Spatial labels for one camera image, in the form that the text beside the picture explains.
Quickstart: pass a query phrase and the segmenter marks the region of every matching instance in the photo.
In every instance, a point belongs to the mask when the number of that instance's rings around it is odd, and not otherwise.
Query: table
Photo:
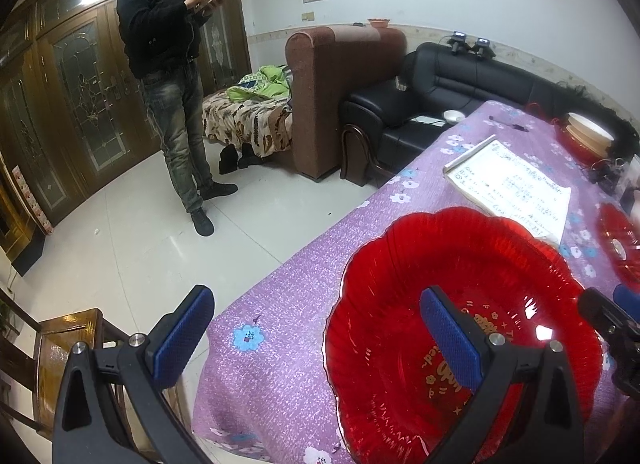
[[[530,131],[490,121],[490,115]],[[194,407],[195,434],[265,462],[353,463],[341,447],[335,399],[322,364],[324,327],[338,299],[344,268],[361,245],[403,215],[450,206],[473,208],[445,180],[442,167],[493,133],[556,183],[572,187],[560,251],[581,284],[612,295],[619,279],[595,232],[598,208],[609,197],[587,181],[556,142],[553,126],[488,101],[211,323],[209,357]],[[591,456],[622,402],[610,380],[608,356],[603,370],[586,426]]]

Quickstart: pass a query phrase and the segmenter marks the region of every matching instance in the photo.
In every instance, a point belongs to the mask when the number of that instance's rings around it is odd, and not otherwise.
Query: black puffer jacket
[[[185,0],[118,0],[120,37],[137,79],[198,57],[200,27],[208,18]]]

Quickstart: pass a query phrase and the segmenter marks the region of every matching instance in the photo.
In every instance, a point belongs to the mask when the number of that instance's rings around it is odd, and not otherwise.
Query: jeans
[[[198,66],[191,62],[154,72],[142,79],[142,85],[171,182],[184,208],[193,213],[202,207],[198,190],[213,184],[203,142],[203,91]]]

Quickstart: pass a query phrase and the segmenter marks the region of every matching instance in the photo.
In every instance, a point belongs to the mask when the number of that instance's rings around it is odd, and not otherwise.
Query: black leather sofa
[[[442,117],[446,110],[469,115],[486,100],[521,110],[531,103],[539,117],[564,119],[569,111],[588,115],[608,129],[616,142],[613,157],[638,152],[638,132],[615,111],[523,69],[471,52],[423,43],[404,59],[398,80],[389,79],[348,95],[340,105],[342,178],[364,185],[372,174],[391,176],[428,148],[445,130],[412,121]],[[398,84],[406,90],[398,89]]]

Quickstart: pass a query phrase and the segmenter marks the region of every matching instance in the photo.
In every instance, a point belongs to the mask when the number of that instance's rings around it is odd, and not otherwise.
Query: brown sofa
[[[318,179],[341,164],[338,105],[354,90],[397,76],[405,53],[406,37],[396,29],[314,27],[289,38],[297,171]]]

